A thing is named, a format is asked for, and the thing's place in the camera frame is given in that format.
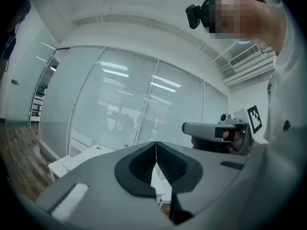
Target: person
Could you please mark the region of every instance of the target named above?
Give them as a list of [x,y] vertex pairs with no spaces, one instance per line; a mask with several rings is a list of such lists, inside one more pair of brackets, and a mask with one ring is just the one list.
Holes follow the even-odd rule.
[[[306,40],[287,6],[265,0],[206,0],[200,20],[212,35],[241,41],[255,39],[275,51],[273,73],[267,87],[269,100],[264,138],[270,143],[290,127],[307,123]],[[225,130],[223,138],[227,139]],[[235,150],[242,148],[242,133],[233,139]],[[191,140],[196,148],[195,139]]]
[[30,9],[31,4],[29,1],[26,1],[15,14],[7,28],[6,39],[4,40],[6,44],[4,46],[4,50],[2,51],[0,58],[0,81],[2,81],[4,72],[7,71],[9,59],[16,44],[16,33],[19,27],[17,28],[16,32],[15,27],[25,19]]

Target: chair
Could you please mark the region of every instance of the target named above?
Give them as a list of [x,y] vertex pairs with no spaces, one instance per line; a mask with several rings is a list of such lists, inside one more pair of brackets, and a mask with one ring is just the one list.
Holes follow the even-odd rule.
[[68,155],[74,157],[79,153],[87,150],[91,147],[92,141],[93,138],[87,137],[72,129]]

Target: white shirt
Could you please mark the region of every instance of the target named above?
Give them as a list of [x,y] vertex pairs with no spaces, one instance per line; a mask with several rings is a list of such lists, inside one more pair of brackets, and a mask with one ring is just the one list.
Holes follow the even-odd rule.
[[270,142],[283,133],[286,121],[291,127],[307,125],[307,44],[295,18],[282,3],[286,17],[283,48],[274,59],[268,85],[268,120],[264,138]]

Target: air conditioner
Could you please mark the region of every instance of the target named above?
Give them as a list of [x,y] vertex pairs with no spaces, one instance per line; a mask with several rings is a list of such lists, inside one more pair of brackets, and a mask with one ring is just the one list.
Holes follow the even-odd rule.
[[252,47],[249,47],[247,50],[243,51],[238,56],[234,57],[229,61],[230,66],[233,69],[236,69],[242,66],[244,63],[251,61],[252,59],[260,56],[262,51],[257,44],[254,44]]
[[252,59],[248,68],[241,70],[239,73],[227,78],[223,81],[226,86],[234,85],[236,83],[245,81],[247,79],[256,77],[264,72],[267,72],[273,69],[273,61],[275,58],[275,53],[265,53],[257,59]]

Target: white wall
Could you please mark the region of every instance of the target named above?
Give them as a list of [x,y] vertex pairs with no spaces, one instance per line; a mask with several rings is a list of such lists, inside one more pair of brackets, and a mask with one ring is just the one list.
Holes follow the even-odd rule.
[[71,11],[66,0],[32,0],[38,15],[60,43],[74,25],[70,22]]
[[30,12],[27,14],[25,20],[19,26],[16,35],[16,45],[10,57],[9,68],[8,71],[4,73],[2,78],[2,84],[0,87],[0,118],[5,118],[5,107],[7,97],[10,92],[11,80],[14,76],[15,71],[17,70],[17,66],[20,63],[20,60],[22,59],[25,52],[28,50],[32,41],[44,29],[46,29],[46,26],[39,17],[32,1],[31,5],[32,7]]
[[268,80],[243,88],[239,91],[230,93],[228,96],[228,112],[233,113],[243,107],[256,105],[261,122],[262,122],[262,129],[261,131],[255,136],[255,140],[259,143],[266,142],[263,139],[263,134],[265,131],[265,127],[267,124],[268,118],[268,97],[267,97],[267,87],[268,87]]
[[103,26],[86,24],[76,27],[60,47],[109,46],[145,54],[177,66],[229,95],[222,75],[213,60],[187,41],[167,32],[144,25],[107,22]]

